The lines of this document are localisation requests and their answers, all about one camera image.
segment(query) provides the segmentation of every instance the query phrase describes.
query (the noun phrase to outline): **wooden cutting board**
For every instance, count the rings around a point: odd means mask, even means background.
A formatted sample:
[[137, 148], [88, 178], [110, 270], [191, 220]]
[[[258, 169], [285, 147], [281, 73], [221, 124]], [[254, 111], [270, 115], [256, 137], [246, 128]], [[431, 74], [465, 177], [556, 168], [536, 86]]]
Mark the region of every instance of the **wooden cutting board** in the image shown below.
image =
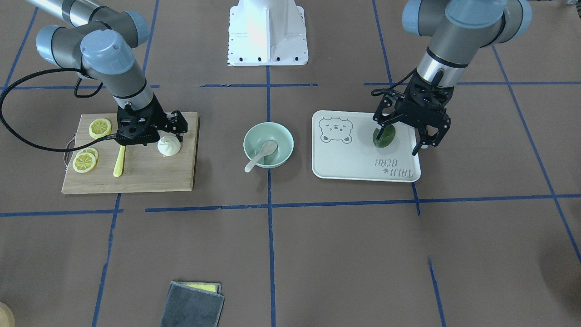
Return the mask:
[[[157, 143], [128, 145], [125, 149], [125, 168], [123, 175], [113, 177], [113, 168], [117, 161], [120, 145], [114, 140], [103, 141], [92, 147], [99, 152], [97, 165], [87, 173], [77, 173], [71, 160], [64, 176], [63, 194], [91, 193], [131, 193], [131, 192], [166, 192], [191, 191], [196, 164], [198, 145], [199, 117], [197, 112], [182, 112], [188, 122], [188, 132], [178, 154], [164, 157], [157, 150]], [[115, 113], [97, 113], [81, 115], [78, 124], [75, 147], [87, 144], [94, 139], [89, 135], [89, 124], [97, 118], [106, 118], [111, 122], [112, 133], [117, 131]], [[160, 131], [160, 136], [168, 135]]]

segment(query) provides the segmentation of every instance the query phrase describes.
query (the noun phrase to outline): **light green bowl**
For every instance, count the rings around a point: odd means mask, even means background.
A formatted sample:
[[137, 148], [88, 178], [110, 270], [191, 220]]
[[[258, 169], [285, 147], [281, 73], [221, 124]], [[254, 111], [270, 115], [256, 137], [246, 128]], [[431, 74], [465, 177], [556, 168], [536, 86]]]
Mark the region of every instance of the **light green bowl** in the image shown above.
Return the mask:
[[275, 168], [285, 163], [291, 156], [295, 141], [283, 125], [273, 122], [260, 123], [252, 127], [244, 137], [244, 153], [248, 160], [254, 158], [266, 141], [275, 141], [277, 149], [256, 164], [262, 168]]

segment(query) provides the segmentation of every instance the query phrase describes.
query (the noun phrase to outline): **lemon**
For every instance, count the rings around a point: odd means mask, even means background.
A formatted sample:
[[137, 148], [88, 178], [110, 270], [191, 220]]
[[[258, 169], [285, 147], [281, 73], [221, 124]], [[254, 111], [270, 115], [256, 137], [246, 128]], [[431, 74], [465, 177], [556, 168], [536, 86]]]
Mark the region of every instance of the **lemon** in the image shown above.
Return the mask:
[[81, 151], [79, 151], [79, 153], [84, 153], [84, 152], [88, 152], [88, 153], [94, 155], [95, 156], [95, 160], [98, 160], [99, 159], [99, 152], [97, 152], [97, 149], [96, 148], [84, 148]]
[[73, 168], [77, 173], [90, 172], [96, 164], [97, 159], [88, 152], [79, 152], [73, 159]]
[[89, 135], [92, 138], [100, 138], [111, 133], [111, 122], [105, 118], [93, 120], [89, 125]]

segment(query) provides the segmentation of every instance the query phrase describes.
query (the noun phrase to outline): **beige round object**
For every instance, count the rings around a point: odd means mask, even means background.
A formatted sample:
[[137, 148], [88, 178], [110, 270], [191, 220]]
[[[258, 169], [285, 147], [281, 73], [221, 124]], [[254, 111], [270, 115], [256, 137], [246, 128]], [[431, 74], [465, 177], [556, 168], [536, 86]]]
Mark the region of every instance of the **beige round object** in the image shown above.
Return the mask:
[[15, 327], [14, 314], [10, 308], [0, 302], [0, 327]]
[[168, 135], [159, 139], [157, 149], [164, 156], [171, 157], [180, 151], [181, 143], [175, 135]]

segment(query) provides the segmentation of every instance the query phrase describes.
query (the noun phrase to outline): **blue towel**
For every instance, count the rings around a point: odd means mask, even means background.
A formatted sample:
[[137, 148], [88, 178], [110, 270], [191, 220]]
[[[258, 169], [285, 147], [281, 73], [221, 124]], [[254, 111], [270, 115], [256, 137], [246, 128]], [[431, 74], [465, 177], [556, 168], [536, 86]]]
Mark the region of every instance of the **blue towel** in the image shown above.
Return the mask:
[[160, 327], [216, 327], [223, 304], [222, 294], [171, 282]]

